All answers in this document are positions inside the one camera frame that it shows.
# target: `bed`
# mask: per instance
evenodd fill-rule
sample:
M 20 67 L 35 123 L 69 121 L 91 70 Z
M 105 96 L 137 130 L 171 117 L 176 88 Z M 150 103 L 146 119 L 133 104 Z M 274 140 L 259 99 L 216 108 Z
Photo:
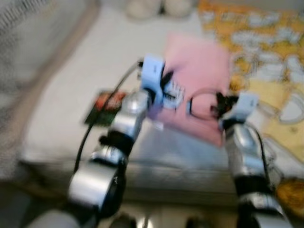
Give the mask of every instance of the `bed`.
M 158 17 L 137 22 L 126 19 L 121 8 L 104 4 L 92 29 L 39 98 L 24 134 L 21 160 L 36 167 L 52 187 L 66 189 L 86 130 L 83 122 L 96 95 L 113 88 L 139 57 L 162 55 L 166 37 L 173 31 L 204 36 L 197 12 L 185 20 Z M 131 91 L 138 84 L 133 76 L 123 89 Z M 263 122 L 259 113 L 251 120 L 257 117 L 259 126 Z M 98 127 L 92 130 L 83 161 L 105 132 Z M 302 166 L 296 164 L 301 175 Z M 131 199 L 235 204 L 224 149 L 148 119 L 131 153 L 127 180 L 126 197 Z

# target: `floor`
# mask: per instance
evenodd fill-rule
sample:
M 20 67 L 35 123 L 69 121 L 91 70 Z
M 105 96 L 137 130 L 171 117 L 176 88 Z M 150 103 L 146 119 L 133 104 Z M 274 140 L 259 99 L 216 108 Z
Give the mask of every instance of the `floor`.
M 126 202 L 120 213 L 135 217 L 137 228 L 185 228 L 190 217 L 198 217 L 208 221 L 212 228 L 236 227 L 237 214 L 227 208 L 194 207 L 174 204 L 143 204 Z M 112 219 L 103 221 L 98 228 L 107 228 Z
M 30 195 L 16 186 L 0 183 L 0 228 L 23 228 L 38 215 L 59 203 L 51 194 L 46 198 Z M 137 228 L 185 228 L 190 217 L 208 221 L 211 228 L 235 228 L 237 212 L 227 207 L 193 206 L 169 203 L 123 202 L 117 213 L 126 213 L 137 221 Z M 294 228 L 303 228 L 303 221 L 290 217 Z M 100 222 L 108 228 L 113 218 Z

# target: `pink towel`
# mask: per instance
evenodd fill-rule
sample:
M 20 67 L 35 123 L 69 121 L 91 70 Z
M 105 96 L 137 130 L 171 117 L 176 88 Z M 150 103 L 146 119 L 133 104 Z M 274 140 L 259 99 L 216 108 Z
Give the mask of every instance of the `pink towel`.
M 167 91 L 175 94 L 174 102 L 165 99 L 164 108 L 151 112 L 152 119 L 188 133 L 216 146 L 222 145 L 222 132 L 212 118 L 210 106 L 216 105 L 214 94 L 199 94 L 199 90 L 226 94 L 229 86 L 229 53 L 219 44 L 185 35 L 170 35 L 165 51 L 164 74 L 174 71 Z M 192 111 L 204 114 L 199 119 L 187 113 L 187 104 L 195 95 Z

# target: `white mattress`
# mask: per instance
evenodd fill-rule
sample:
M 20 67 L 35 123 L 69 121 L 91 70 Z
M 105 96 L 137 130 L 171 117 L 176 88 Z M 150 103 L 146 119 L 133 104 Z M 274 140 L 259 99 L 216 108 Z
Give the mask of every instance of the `white mattress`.
M 53 164 L 50 170 L 57 175 L 70 173 L 86 130 L 83 121 L 98 92 L 113 88 L 139 57 L 162 55 L 170 32 L 203 34 L 196 12 L 183 20 L 158 17 L 136 22 L 120 9 L 103 5 L 96 24 L 41 96 L 24 137 L 22 160 Z M 123 88 L 137 86 L 134 76 Z M 92 130 L 84 159 L 101 132 Z M 169 129 L 159 130 L 147 120 L 131 153 L 127 175 L 129 185 L 135 187 L 233 192 L 227 167 L 223 149 Z

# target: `yellow fabric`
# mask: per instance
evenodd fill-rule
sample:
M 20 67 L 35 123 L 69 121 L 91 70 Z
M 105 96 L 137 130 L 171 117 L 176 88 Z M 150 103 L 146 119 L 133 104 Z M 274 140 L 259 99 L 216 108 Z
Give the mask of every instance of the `yellow fabric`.
M 295 85 L 293 91 L 304 97 L 303 85 Z M 304 121 L 294 124 L 283 124 L 276 116 L 271 118 L 264 133 L 276 140 L 298 160 L 304 163 Z
M 230 89 L 259 94 L 262 103 L 275 110 L 264 134 L 304 162 L 304 120 L 279 120 L 293 93 L 304 97 L 304 15 L 206 0 L 200 1 L 198 11 L 204 33 L 233 54 Z

